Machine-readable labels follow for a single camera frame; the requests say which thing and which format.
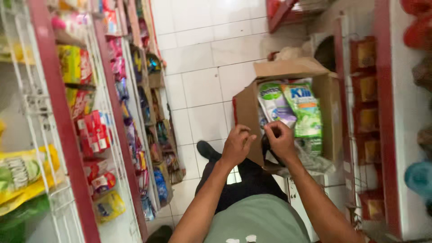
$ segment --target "person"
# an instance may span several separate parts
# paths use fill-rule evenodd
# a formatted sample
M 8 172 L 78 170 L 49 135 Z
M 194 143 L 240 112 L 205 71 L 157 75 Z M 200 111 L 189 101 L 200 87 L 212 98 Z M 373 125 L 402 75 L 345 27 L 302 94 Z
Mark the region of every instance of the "person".
M 280 121 L 264 126 L 272 151 L 283 160 L 297 187 L 309 220 L 323 243 L 364 243 L 297 157 L 293 132 Z M 170 243 L 310 242 L 299 215 L 271 175 L 246 159 L 257 138 L 237 125 L 223 153 L 208 143 L 197 149 L 209 159 L 195 198 L 181 217 Z M 242 182 L 226 184 L 238 165 Z

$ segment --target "hand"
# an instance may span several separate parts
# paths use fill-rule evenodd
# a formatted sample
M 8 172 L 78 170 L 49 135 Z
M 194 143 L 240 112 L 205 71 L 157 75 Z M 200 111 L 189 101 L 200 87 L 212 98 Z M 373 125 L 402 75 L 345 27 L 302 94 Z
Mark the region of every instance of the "hand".
M 230 171 L 245 160 L 251 144 L 257 139 L 256 135 L 249 134 L 250 130 L 245 125 L 237 125 L 228 135 L 221 160 L 229 166 Z
M 271 150 L 281 159 L 290 161 L 297 156 L 292 130 L 281 121 L 266 124 L 264 130 L 269 138 Z

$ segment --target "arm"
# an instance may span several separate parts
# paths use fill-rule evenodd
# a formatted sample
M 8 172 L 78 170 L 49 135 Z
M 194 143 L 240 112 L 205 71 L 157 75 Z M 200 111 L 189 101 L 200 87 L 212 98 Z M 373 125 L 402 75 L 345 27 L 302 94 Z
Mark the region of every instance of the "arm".
M 257 138 L 255 135 L 250 136 L 249 130 L 243 125 L 231 130 L 223 148 L 222 158 L 216 162 L 209 178 L 181 217 L 169 243 L 204 241 L 229 172 L 246 158 L 252 142 Z
M 283 160 L 291 173 L 309 220 L 320 240 L 323 243 L 364 243 L 362 234 L 351 227 L 342 212 L 303 167 L 294 148 L 291 129 L 280 121 L 269 123 L 264 129 L 273 152 Z

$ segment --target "cardboard box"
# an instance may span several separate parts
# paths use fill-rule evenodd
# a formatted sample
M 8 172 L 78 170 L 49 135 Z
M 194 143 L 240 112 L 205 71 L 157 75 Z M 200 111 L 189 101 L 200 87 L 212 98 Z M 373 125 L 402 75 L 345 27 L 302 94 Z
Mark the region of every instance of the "cardboard box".
M 313 58 L 255 63 L 254 68 L 257 77 L 232 101 L 236 124 L 250 127 L 252 134 L 259 138 L 252 144 L 248 158 L 261 166 L 264 165 L 258 121 L 258 84 L 272 80 L 312 77 L 312 91 L 314 96 L 320 100 L 323 157 L 333 162 L 341 161 L 343 157 L 341 103 L 339 83 L 334 78 L 335 75 Z

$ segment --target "white tiled floor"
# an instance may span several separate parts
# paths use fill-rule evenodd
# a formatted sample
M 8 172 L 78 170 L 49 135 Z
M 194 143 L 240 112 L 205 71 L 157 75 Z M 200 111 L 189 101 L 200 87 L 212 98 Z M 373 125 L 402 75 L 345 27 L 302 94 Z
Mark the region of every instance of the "white tiled floor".
M 174 185 L 169 206 L 147 224 L 174 227 L 194 198 L 208 160 L 196 150 L 208 141 L 219 153 L 234 125 L 232 97 L 255 78 L 253 64 L 271 51 L 301 46 L 303 25 L 267 32 L 265 0 L 151 0 L 156 34 L 168 66 L 166 94 L 173 115 L 183 182 Z M 284 180 L 275 177 L 285 190 Z M 228 183 L 241 181 L 237 168 Z

